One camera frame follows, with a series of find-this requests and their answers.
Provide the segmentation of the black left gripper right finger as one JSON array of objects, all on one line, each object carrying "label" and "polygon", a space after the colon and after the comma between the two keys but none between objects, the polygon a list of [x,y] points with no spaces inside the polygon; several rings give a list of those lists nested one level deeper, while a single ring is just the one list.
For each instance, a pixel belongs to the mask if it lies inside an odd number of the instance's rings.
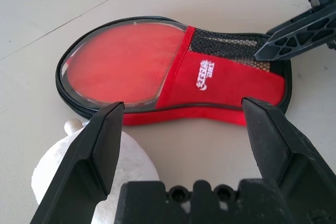
[{"label": "black left gripper right finger", "polygon": [[278,107],[241,104],[261,176],[276,182],[295,223],[335,223],[335,174],[310,140]]}]

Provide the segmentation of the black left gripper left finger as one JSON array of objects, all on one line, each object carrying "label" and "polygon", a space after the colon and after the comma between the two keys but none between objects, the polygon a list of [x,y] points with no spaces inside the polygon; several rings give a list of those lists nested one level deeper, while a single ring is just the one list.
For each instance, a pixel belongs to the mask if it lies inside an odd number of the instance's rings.
[{"label": "black left gripper left finger", "polygon": [[107,199],[119,159],[123,102],[94,114],[70,144],[32,223],[91,223]]}]

